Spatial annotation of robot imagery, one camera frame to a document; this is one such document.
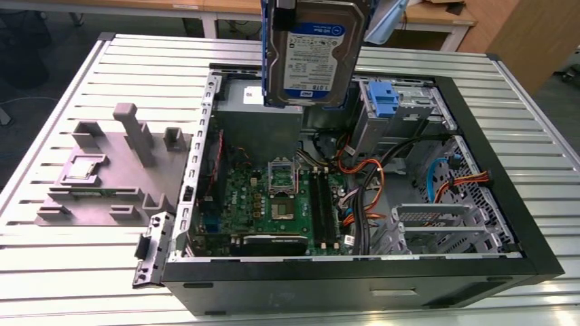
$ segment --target ram slot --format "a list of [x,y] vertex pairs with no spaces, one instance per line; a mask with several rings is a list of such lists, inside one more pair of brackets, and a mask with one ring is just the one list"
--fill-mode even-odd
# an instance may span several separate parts
[[312,233],[314,237],[314,245],[321,246],[324,241],[324,222],[320,215],[320,202],[318,202],[318,174],[310,173],[309,180],[309,214],[312,216]]
[[336,224],[332,214],[332,192],[328,184],[328,173],[318,174],[318,200],[324,221],[325,239],[329,244],[336,242]]

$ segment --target blue drive latch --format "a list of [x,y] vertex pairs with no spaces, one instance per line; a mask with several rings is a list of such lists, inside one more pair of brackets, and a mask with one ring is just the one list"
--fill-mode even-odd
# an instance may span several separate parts
[[398,94],[385,81],[369,81],[369,98],[377,117],[392,117],[398,108]]

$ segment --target sticker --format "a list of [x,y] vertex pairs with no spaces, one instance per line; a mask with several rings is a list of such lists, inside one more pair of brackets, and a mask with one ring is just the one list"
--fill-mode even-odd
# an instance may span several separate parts
[[264,104],[261,86],[248,86],[244,88],[244,104]]
[[173,5],[173,8],[178,9],[198,9],[196,5]]
[[353,246],[354,245],[354,237],[353,236],[344,236],[344,244],[346,246]]
[[473,25],[468,20],[453,20],[453,25]]
[[348,154],[350,154],[350,155],[354,155],[354,149],[350,147],[350,146],[345,146],[344,147],[344,151],[348,153]]
[[284,90],[292,97],[321,98],[329,93],[338,65],[332,51],[344,33],[342,25],[312,22],[288,32]]

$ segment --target slotted metal platform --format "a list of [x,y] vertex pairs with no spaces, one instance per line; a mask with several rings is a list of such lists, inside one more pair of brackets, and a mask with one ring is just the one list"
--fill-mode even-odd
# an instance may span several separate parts
[[132,290],[136,227],[33,225],[78,120],[122,131],[116,103],[138,107],[152,132],[196,134],[210,62],[260,65],[260,43],[116,35],[80,67],[0,195],[0,324],[152,324],[228,320],[252,325],[574,325],[580,319],[578,157],[500,62],[481,54],[365,48],[358,71],[453,77],[566,274],[460,310],[192,316],[166,289]]

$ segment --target gray carpet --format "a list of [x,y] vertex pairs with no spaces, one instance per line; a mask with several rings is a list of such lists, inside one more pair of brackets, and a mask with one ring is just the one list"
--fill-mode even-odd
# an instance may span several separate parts
[[[0,80],[0,103],[29,96],[60,98],[100,32],[185,36],[184,22],[178,18],[86,14],[84,25],[74,27],[68,14],[46,15],[45,23],[52,35],[52,44],[40,50],[40,55],[49,69],[49,80],[40,87],[25,91],[12,88]],[[202,37],[200,21],[188,20],[185,26],[190,36]],[[245,35],[252,35],[250,39],[257,39],[258,35],[254,32],[258,27],[258,22],[232,27],[220,21],[218,34],[222,38],[245,39]],[[534,99],[578,151],[580,89],[561,83],[558,77],[552,77]],[[28,99],[1,106],[14,119],[14,123],[9,128],[0,128],[0,187],[8,181],[53,107],[54,101],[49,99]]]

